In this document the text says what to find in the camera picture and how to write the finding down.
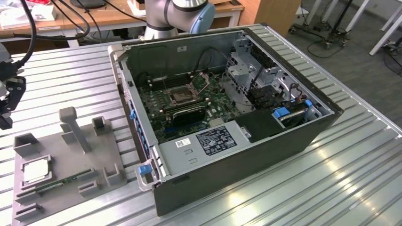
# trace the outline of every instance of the rolling stand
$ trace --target rolling stand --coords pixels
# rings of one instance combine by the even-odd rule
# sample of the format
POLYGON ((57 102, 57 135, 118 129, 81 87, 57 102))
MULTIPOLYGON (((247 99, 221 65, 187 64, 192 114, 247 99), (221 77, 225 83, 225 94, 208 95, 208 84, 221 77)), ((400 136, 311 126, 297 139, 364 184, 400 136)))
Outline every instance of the rolling stand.
POLYGON ((328 32, 328 35, 327 35, 327 38, 324 38, 321 36, 321 34, 319 33, 320 32, 320 28, 317 26, 315 26, 312 29, 308 28, 308 25, 305 23, 303 23, 303 25, 299 25, 299 24, 293 24, 292 25, 292 28, 289 30, 289 33, 291 34, 295 34, 296 30, 301 30, 304 31, 305 33, 309 33, 317 37, 320 37, 323 39, 323 41, 325 42, 325 49, 330 49, 330 47, 332 46, 332 43, 335 41, 338 41, 339 39, 342 40, 342 46, 346 46, 346 43, 348 41, 348 38, 347 38, 347 34, 348 32, 344 31, 340 31, 342 29, 339 28, 340 26, 340 23, 342 23, 342 20, 343 20, 343 17, 344 17, 344 14, 350 8, 350 5, 352 3, 352 0, 348 0, 344 7, 343 7, 343 10, 338 16, 338 19, 336 19, 336 22, 335 22, 335 26, 331 27, 328 25, 328 23, 324 24, 324 27, 327 28, 327 30, 330 30, 328 32))

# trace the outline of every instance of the metal bracket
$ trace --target metal bracket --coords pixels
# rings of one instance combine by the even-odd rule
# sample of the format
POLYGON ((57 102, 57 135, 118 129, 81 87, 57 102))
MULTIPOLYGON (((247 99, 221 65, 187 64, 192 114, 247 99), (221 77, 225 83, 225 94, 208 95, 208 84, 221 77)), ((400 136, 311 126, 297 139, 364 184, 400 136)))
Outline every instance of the metal bracket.
POLYGON ((117 69, 116 69, 116 59, 124 53, 121 44, 109 45, 106 47, 106 52, 108 52, 108 58, 110 60, 114 82, 116 82, 116 85, 118 85, 120 80, 118 80, 117 69))

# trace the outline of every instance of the barcode sticker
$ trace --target barcode sticker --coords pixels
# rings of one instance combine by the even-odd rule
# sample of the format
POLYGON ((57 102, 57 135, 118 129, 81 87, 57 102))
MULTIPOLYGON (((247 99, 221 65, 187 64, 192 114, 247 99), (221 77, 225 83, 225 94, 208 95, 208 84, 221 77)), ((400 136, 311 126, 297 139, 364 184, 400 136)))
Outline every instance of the barcode sticker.
POLYGON ((44 30, 54 30, 54 29, 60 29, 61 27, 60 26, 56 26, 56 27, 40 27, 38 30, 40 31, 44 31, 44 30))
POLYGON ((183 146, 189 145, 189 144, 191 144, 191 142, 189 142, 188 138, 185 138, 184 140, 176 141, 176 146, 177 147, 183 147, 183 146))

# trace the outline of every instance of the gray floor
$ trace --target gray floor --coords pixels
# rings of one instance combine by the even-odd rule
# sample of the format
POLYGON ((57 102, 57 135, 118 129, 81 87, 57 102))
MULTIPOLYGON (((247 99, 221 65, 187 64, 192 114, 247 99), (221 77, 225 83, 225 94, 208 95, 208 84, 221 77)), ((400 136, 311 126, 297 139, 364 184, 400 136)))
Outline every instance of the gray floor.
MULTIPOLYGON (((309 10, 313 2, 315 0, 303 0, 303 7, 309 10)), ((328 2, 330 0, 321 1, 316 18, 311 25, 319 21, 319 15, 328 2)), ((336 20, 342 7, 343 3, 339 2, 328 20, 331 25, 336 20)), ((355 12, 356 9, 350 8, 340 25, 342 28, 346 28, 355 12)), ((297 31, 293 35, 288 34, 287 39, 395 124, 402 127, 402 77, 384 66, 384 53, 382 50, 375 56, 368 55, 370 50, 383 35, 383 32, 379 31, 383 24, 384 21, 368 14, 363 14, 352 31, 350 31, 350 41, 346 47, 328 59, 320 59, 307 52, 307 46, 319 40, 317 37, 305 34, 303 31, 297 31)), ((391 40, 396 40, 400 36, 402 32, 396 31, 391 40)), ((325 50, 320 45, 313 45, 309 50, 319 56, 328 56, 336 51, 338 46, 325 50)), ((402 52, 395 58, 402 62, 402 52)), ((392 64, 388 57, 386 60, 391 68, 402 72, 402 69, 395 63, 392 64)))

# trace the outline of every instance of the gray 3d printed holder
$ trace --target gray 3d printed holder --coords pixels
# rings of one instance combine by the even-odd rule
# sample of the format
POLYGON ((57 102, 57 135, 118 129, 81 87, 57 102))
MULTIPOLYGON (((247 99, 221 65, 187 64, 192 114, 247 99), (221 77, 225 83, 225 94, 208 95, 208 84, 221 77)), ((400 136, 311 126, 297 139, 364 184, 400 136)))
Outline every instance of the gray 3d printed holder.
POLYGON ((62 132, 14 137, 12 225, 24 226, 127 183, 110 122, 78 127, 73 107, 58 111, 62 132))

